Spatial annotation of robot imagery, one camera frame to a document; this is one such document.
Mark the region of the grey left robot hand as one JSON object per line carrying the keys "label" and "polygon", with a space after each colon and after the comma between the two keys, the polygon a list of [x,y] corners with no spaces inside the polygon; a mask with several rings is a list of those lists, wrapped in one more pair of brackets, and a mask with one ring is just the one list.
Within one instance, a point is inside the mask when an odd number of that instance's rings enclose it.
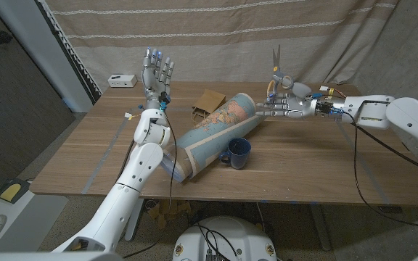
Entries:
{"label": "grey left robot hand", "polygon": [[174,62],[170,57],[163,59],[157,49],[148,47],[144,53],[142,83],[146,103],[145,109],[165,109],[171,102],[171,77]]}

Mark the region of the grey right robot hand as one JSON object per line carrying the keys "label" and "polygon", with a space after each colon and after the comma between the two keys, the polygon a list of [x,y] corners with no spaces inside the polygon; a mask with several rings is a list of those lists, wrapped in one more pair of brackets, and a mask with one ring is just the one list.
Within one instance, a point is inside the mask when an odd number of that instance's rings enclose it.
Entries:
{"label": "grey right robot hand", "polygon": [[256,104],[256,115],[304,118],[315,114],[317,101],[311,98],[311,89],[304,83],[293,83],[290,93],[278,93],[275,81],[268,84],[264,103]]}

